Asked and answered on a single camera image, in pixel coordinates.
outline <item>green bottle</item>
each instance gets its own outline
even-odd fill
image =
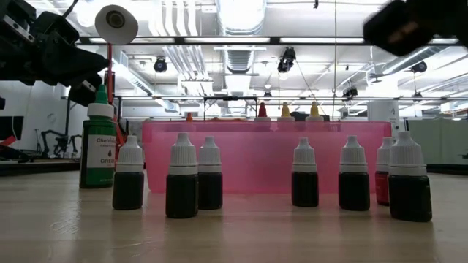
[[[83,122],[80,188],[106,188],[113,184],[116,161],[114,107],[107,103],[105,85],[88,105],[89,120]]]

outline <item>yellow bottle cap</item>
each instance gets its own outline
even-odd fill
[[[283,102],[283,108],[281,109],[281,117],[291,117],[290,108],[287,106],[287,102]]]
[[[319,108],[317,106],[317,102],[312,102],[312,107],[310,108],[310,116],[311,117],[319,117]]]

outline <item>white wall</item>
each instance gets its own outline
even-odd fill
[[[23,135],[21,141],[12,144],[13,148],[36,150],[37,139],[34,129],[40,132],[52,129],[57,132],[65,132],[65,120],[67,115],[67,101],[61,99],[64,87],[49,86],[42,82],[36,82],[32,87],[19,81],[1,81],[0,96],[6,99],[5,109],[0,110],[0,116],[24,116]],[[69,135],[81,134],[83,121],[87,119],[87,108],[76,105],[70,112]],[[48,146],[52,150],[56,144],[55,137],[48,135]],[[77,141],[80,151],[81,141]]]

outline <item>table surface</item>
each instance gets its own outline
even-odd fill
[[[226,195],[222,210],[165,218],[164,195],[114,211],[112,190],[79,190],[77,172],[0,178],[0,262],[467,262],[468,177],[432,175],[434,219],[293,207],[288,195]]]

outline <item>translucent pink container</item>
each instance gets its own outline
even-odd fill
[[[293,151],[299,138],[308,137],[315,149],[320,193],[331,194],[338,192],[340,150],[347,136],[358,136],[373,175],[377,149],[383,137],[391,136],[391,126],[385,122],[145,122],[143,144],[152,192],[165,192],[170,147],[179,132],[189,132],[197,151],[205,136],[215,137],[221,149],[223,189],[230,194],[290,193]],[[370,184],[375,192],[373,177]]]

